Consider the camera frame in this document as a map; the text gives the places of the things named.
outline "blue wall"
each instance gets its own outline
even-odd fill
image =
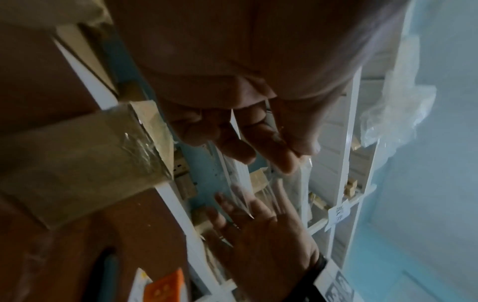
[[[349,282],[366,302],[385,302],[393,285],[404,272],[443,302],[472,302],[440,280],[428,267],[388,242],[369,225],[362,225],[357,230],[344,271]]]

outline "orange object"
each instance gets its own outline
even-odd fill
[[[186,295],[183,271],[176,272],[148,284],[144,288],[143,302],[180,302]]]

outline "small cardboard box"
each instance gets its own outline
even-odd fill
[[[154,101],[1,137],[0,146],[0,193],[48,228],[173,175],[173,138]]]

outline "hand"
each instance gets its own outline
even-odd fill
[[[256,150],[292,173],[319,152],[322,121],[408,0],[106,2],[182,141],[213,141],[245,164]]]
[[[253,218],[222,194],[215,199],[236,226],[214,208],[206,211],[214,229],[232,245],[210,230],[204,234],[209,249],[253,302],[282,301],[319,259],[319,249],[302,226],[281,180],[273,190],[278,214],[243,190],[237,195],[243,196]]]

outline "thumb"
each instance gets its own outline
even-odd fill
[[[320,151],[320,125],[344,87],[340,85],[326,94],[301,100],[275,98],[269,101],[277,129],[289,148],[298,155],[315,155]]]

